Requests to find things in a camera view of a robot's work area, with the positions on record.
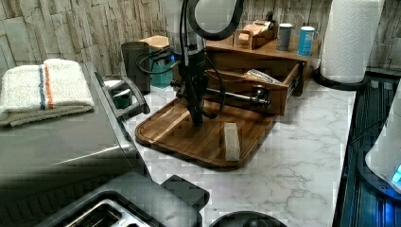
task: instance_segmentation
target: blue cup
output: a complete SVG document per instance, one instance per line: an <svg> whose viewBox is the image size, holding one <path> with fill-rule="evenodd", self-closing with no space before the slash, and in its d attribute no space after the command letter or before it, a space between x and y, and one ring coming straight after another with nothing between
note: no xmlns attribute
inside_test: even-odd
<svg viewBox="0 0 401 227"><path fill-rule="evenodd" d="M301 27L300 40L298 43L298 52L300 56L310 56L313 46L313 36L315 28L312 26Z"/></svg>

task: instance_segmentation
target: appliance handle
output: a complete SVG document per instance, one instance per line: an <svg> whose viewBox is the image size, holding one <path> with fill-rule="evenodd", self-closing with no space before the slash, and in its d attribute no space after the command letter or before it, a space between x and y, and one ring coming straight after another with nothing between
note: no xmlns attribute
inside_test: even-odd
<svg viewBox="0 0 401 227"><path fill-rule="evenodd" d="M150 107L145 101L144 96L139 91L138 87L129 78L122 76L121 81L111 87L107 87L99 74L96 74L96 77L100 85L102 86L103 92L106 95L110 105L112 106L115 118L119 119L122 117L123 119L127 120L138 114L150 113ZM113 103L112 94L116 91L124 90L130 90L131 93L136 97L136 102L133 104L130 103L130 106L125 109L117 109L115 107L115 104Z"/></svg>

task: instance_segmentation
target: white towel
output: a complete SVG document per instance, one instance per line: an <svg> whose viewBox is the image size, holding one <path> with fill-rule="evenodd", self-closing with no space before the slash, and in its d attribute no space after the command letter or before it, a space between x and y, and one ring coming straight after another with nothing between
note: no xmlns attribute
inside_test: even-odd
<svg viewBox="0 0 401 227"><path fill-rule="evenodd" d="M51 59L41 65L9 69L3 76L0 125L83 113L95 103L79 64Z"/></svg>

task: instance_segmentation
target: kitchen counter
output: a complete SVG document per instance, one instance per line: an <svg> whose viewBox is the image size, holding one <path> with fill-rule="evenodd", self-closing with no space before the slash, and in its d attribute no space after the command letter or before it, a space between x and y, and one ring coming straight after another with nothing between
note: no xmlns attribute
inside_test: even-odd
<svg viewBox="0 0 401 227"><path fill-rule="evenodd" d="M208 169L135 145L156 183L175 174L210 193L200 211L203 227L244 210L270 215L288 227L331 226L355 95L310 81L302 96L289 99L285 115L276 117L259 150L237 170ZM145 98L151 113L130 119L132 138L136 126L173 100L175 92L151 87Z"/></svg>

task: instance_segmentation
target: gray wood paneling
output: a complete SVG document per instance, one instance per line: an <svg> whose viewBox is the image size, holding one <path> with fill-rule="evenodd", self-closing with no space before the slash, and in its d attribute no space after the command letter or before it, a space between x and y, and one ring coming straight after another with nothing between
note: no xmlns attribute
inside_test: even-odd
<svg viewBox="0 0 401 227"><path fill-rule="evenodd" d="M279 23L314 26L324 39L332 0L247 0L243 20L274 12ZM121 44L166 35L164 0L0 0L0 71L49 58L93 61L121 75ZM370 65L399 69L401 6L386 0Z"/></svg>

